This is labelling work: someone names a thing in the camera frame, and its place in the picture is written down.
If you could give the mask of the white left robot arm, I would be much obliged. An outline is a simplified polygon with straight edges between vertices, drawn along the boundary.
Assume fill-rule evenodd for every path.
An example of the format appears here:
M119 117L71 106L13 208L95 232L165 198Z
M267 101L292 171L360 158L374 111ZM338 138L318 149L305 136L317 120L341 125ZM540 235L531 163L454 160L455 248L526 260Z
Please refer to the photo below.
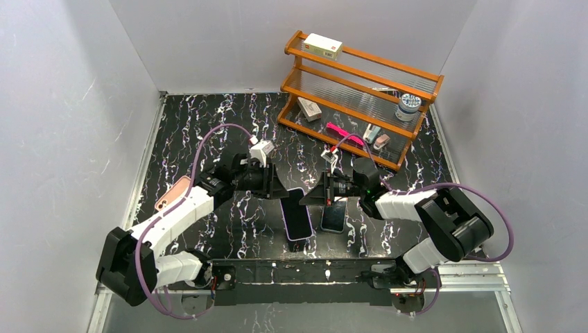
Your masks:
M237 191L261 199L288 197L277 167L245 153L218 163L196 176L164 209L129 230L116 227L107 236L96 279L129 305L137 306L156 289L181 281L208 287L211 259L199 250L167 255L166 248L197 220L210 215Z

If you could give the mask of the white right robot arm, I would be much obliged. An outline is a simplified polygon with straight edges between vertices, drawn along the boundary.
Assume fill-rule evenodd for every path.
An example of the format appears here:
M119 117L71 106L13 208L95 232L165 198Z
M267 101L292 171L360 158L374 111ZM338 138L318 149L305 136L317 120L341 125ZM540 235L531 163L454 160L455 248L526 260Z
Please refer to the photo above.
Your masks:
M453 184L395 193L387 189L372 160L358 159L350 176L324 171L317 185L303 195L301 205L330 206L337 197L357 197L365 214L378 220L423 224L428 237L395 259L393 272L412 278L446 262L459 262L494 234L490 220Z

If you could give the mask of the pink cased phone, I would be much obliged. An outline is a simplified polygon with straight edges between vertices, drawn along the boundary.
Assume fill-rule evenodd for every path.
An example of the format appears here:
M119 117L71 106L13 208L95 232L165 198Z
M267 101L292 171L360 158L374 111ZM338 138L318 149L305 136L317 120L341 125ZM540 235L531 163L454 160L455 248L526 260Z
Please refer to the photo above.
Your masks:
M188 176L182 176L176 181L155 203L155 209L157 212L162 211L176 199L182 197L189 186L191 185L191 179Z

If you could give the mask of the white cardboard box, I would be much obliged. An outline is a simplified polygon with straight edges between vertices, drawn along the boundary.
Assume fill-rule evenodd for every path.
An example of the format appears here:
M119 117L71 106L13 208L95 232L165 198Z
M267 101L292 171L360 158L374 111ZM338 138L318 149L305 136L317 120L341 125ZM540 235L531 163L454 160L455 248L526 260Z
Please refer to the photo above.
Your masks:
M329 60L337 61L343 50L343 43L331 38L311 33L302 42L302 50Z

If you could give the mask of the orange wooden shelf rack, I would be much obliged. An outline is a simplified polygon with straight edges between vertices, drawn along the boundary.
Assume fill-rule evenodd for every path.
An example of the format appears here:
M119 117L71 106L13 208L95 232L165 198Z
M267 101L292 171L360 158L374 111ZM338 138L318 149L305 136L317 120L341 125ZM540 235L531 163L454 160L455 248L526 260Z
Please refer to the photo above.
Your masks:
M337 61L329 60L302 50L307 36L296 31L284 47L285 54L294 57L294 63L281 84L281 90L290 96L277 116L278 122L328 144L336 144L339 138L327 132L327 122L358 135L364 133L369 123L374 124L390 137L382 150L376 151L367 144L360 147L352 142L345 142L341 149L362 157L373 153L380 165L400 170L430 105L440 92L444 76L349 46L343 47ZM409 122L395 116L399 98L404 93L422 100L419 112ZM297 104L297 97L316 102L322 117L308 122Z

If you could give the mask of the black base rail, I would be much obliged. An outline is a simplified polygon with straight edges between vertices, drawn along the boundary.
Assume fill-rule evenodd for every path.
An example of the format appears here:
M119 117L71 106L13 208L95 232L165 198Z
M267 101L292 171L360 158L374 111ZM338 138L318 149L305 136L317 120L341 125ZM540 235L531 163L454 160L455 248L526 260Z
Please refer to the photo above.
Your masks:
M367 303L424 306L439 275L411 273L393 259L215 259L218 306L261 303Z

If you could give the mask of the pink comb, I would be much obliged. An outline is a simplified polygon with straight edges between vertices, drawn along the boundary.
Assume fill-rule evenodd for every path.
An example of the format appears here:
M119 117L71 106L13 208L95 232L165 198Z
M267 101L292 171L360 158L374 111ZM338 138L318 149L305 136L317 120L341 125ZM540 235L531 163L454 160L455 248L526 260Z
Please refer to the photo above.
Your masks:
M342 129L341 127L335 125L332 122L327 122L326 129L329 134L335 135L339 139L342 139L349 134L346 130ZM361 137L351 136L350 138L347 139L347 141L352 142L353 144L356 144L357 146L360 146L360 147L365 146Z

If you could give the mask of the small grey box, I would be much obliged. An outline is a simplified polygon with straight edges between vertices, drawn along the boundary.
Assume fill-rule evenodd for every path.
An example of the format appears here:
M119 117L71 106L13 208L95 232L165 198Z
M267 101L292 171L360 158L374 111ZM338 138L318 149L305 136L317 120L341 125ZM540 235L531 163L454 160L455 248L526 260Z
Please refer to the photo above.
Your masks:
M322 117L322 110L316 102L297 97L297 104L308 122L316 121Z

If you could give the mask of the blue white jar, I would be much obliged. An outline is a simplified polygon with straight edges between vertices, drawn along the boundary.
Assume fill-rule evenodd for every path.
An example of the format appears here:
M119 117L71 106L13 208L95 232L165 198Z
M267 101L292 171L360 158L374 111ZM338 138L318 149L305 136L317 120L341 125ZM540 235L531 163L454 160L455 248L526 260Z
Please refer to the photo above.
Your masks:
M403 122L412 121L421 107L422 100L420 97L404 93L400 96L397 111L395 112L396 118Z

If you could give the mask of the black smartphone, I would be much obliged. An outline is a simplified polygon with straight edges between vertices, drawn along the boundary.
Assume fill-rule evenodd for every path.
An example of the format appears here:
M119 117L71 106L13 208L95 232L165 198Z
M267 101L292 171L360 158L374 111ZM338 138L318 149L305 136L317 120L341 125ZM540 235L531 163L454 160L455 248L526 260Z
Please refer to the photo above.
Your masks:
M320 222L320 229L323 232L341 234L345 228L345 216L347 210L347 199L339 198L331 205L324 207Z

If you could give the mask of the light blue stapler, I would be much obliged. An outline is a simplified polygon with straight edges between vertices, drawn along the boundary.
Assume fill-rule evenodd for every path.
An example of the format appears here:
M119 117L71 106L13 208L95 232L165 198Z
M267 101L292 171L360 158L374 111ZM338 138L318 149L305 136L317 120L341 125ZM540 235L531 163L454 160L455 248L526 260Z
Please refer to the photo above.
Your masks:
M363 140L367 144L372 144L375 141L375 139L379 136L380 130L381 128L379 126L369 123L363 133Z

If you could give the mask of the lilac phone case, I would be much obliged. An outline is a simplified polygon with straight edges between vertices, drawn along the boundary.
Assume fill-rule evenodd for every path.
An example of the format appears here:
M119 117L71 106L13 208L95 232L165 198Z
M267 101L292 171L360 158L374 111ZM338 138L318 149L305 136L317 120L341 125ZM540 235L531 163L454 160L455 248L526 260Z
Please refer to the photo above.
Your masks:
M280 199L286 238L289 241L301 241L313 235L309 211L300 204L304 190L300 187L288 190L288 197Z

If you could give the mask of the pink small stapler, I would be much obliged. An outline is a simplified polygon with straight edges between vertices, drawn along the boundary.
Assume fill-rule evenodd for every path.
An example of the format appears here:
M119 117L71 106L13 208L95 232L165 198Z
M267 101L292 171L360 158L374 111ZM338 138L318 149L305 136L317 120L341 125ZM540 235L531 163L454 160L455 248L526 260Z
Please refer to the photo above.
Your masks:
M380 135L374 140L372 145L373 149L376 151L382 150L390 141L390 137L387 134Z

